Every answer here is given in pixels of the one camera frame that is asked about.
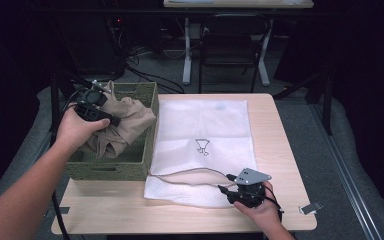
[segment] chair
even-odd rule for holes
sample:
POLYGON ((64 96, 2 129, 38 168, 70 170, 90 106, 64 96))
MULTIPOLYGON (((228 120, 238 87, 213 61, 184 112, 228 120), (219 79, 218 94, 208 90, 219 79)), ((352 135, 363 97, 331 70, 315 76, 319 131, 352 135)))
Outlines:
POLYGON ((270 28, 270 21, 261 15, 216 14, 208 17, 200 27, 199 93, 202 85, 211 84, 202 82, 203 66, 245 68, 243 73, 247 68, 254 68, 250 90, 254 92, 258 62, 270 28), (259 41, 254 41, 253 36, 258 36, 259 41))

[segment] white towel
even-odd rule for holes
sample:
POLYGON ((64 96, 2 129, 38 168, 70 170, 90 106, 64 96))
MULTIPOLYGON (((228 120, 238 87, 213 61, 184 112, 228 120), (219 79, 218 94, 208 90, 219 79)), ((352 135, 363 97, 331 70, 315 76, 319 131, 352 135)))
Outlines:
POLYGON ((245 167, 257 170, 246 101, 160 101, 145 198, 227 207, 217 185, 245 167))

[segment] table top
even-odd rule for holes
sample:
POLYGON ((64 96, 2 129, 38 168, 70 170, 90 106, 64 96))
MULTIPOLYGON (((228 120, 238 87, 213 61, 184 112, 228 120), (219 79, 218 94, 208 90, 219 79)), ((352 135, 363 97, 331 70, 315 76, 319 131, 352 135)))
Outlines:
POLYGON ((213 0, 211 3, 200 3, 164 0, 164 7, 172 8, 312 8, 311 0, 213 0))
MULTIPOLYGON (((291 231, 312 230, 313 214, 279 113, 269 94, 160 94, 161 100, 247 100, 255 157, 259 171, 273 177, 283 225, 291 231)), ((199 208, 143 198, 145 182, 78 181, 70 179, 61 207, 69 234, 187 234, 240 233, 260 230, 236 208, 199 208)), ((55 220, 52 232, 61 234, 55 220)))

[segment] tan fabric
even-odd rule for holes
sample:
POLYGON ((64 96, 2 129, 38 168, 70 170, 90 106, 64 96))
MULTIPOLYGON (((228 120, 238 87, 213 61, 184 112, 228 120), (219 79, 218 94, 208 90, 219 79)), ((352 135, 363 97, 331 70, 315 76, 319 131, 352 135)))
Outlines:
POLYGON ((156 119, 150 108, 145 107, 139 100, 124 97, 120 101, 114 94, 114 83, 108 82, 105 87, 112 94, 104 93, 108 100, 101 110, 121 119, 118 127, 109 125, 95 132, 89 140, 80 147, 82 151, 96 152, 98 158, 103 156, 116 158, 124 149, 132 144, 156 119))

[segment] hand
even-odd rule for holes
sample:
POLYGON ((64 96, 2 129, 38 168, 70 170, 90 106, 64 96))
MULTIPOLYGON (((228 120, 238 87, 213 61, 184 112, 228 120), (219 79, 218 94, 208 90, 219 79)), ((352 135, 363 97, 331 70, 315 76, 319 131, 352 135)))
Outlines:
MULTIPOLYGON (((266 181, 262 184, 273 192, 273 186, 270 182, 266 181)), ((268 189, 265 193, 267 197, 274 200, 273 194, 268 189)), ((234 206, 251 218, 269 239, 293 239, 281 224, 277 206, 271 201, 265 200, 256 208, 248 208, 240 202, 235 202, 234 206)))
POLYGON ((73 107, 69 107, 58 128, 56 143, 63 144, 74 152, 90 138, 92 133, 109 124, 109 119, 87 122, 77 115, 73 107))

